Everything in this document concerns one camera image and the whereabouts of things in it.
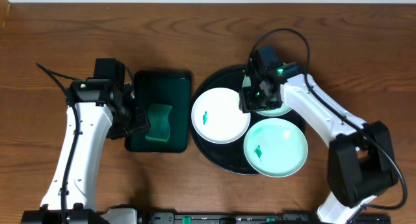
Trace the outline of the green scrub sponge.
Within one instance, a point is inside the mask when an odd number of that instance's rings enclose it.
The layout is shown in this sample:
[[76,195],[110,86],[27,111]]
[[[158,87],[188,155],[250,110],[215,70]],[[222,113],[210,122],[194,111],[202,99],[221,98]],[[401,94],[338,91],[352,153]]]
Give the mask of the green scrub sponge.
[[149,142],[167,143],[170,139],[171,128],[169,115],[172,106],[152,103],[148,109],[148,119],[150,123],[149,131],[145,139]]

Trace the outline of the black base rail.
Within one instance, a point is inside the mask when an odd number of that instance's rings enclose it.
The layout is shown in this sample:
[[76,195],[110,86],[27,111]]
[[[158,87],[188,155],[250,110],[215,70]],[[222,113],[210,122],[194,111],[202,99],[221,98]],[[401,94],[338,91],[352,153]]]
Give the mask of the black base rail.
[[258,224],[258,223],[321,223],[316,215],[292,213],[278,215],[237,214],[175,214],[172,212],[152,213],[148,224]]

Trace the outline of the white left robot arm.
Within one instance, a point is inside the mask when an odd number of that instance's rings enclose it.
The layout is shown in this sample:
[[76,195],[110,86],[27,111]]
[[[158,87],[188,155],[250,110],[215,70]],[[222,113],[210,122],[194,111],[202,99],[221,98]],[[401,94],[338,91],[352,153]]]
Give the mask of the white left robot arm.
[[74,80],[66,88],[66,133],[57,168],[38,210],[23,213],[22,223],[140,223],[128,206],[97,211],[96,186],[103,145],[123,138],[134,119],[130,82]]

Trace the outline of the mint green plate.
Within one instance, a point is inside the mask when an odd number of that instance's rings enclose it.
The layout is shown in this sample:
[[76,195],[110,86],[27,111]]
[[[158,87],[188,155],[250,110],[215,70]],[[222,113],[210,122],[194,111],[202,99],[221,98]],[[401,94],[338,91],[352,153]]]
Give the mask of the mint green plate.
[[256,172],[281,178],[305,164],[308,144],[304,133],[284,119],[268,118],[254,124],[244,137],[244,155]]
[[[242,87],[249,87],[251,86],[251,80],[249,78],[249,76],[245,76],[242,82]],[[282,116],[284,114],[287,114],[288,112],[290,112],[292,110],[292,108],[288,107],[285,104],[282,104],[282,106],[280,108],[276,108],[276,109],[272,109],[272,110],[256,110],[255,112],[257,114],[260,114],[262,116],[266,116],[266,117],[278,117],[278,116]]]

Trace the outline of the white plate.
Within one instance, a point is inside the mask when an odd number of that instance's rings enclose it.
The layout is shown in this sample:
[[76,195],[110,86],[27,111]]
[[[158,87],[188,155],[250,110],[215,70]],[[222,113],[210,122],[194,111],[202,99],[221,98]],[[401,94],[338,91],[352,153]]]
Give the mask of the white plate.
[[227,144],[238,140],[250,126],[251,114],[239,109],[239,94],[229,88],[212,88],[195,100],[191,122],[204,140]]

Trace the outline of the black rectangular water tray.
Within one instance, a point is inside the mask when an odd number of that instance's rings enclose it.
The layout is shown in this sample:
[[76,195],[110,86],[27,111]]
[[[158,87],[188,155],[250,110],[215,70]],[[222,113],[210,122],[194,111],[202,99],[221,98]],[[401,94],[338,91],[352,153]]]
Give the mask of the black rectangular water tray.
[[188,144],[191,77],[179,71],[138,71],[134,76],[138,104],[148,111],[150,104],[172,106],[169,115],[171,128],[167,143],[149,142],[146,132],[138,132],[125,139],[130,152],[182,153]]

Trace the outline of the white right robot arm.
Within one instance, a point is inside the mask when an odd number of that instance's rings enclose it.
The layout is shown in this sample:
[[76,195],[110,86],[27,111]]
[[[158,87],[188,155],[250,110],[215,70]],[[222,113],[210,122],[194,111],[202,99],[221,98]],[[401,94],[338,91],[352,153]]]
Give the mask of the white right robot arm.
[[367,123],[344,109],[296,62],[249,63],[240,95],[243,112],[287,105],[328,146],[330,194],[319,206],[323,223],[351,223],[372,201],[397,183],[404,183],[395,162],[391,136],[380,121]]

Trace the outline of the round black serving tray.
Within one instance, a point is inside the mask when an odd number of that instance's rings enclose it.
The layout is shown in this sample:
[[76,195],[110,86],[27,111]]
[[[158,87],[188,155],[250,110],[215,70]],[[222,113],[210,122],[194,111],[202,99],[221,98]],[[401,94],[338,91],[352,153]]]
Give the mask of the round black serving tray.
[[[211,75],[197,89],[194,97],[192,98],[192,105],[198,96],[212,88],[229,88],[235,90],[238,93],[238,91],[242,88],[244,69],[245,67],[243,65],[236,65],[222,69]],[[251,119],[248,130],[250,127],[261,120],[268,118],[278,118],[290,121],[291,123],[295,124],[303,133],[305,132],[305,121],[293,110],[278,117],[266,117],[257,114],[256,112],[249,114],[251,114]],[[198,135],[194,127],[191,126],[191,134],[193,140],[198,149],[207,159],[222,169],[243,175],[258,174],[258,172],[256,172],[256,170],[251,167],[251,165],[249,165],[244,155],[243,143],[244,137],[246,136],[248,130],[243,134],[242,137],[234,142],[227,144],[215,144],[204,140],[201,136]]]

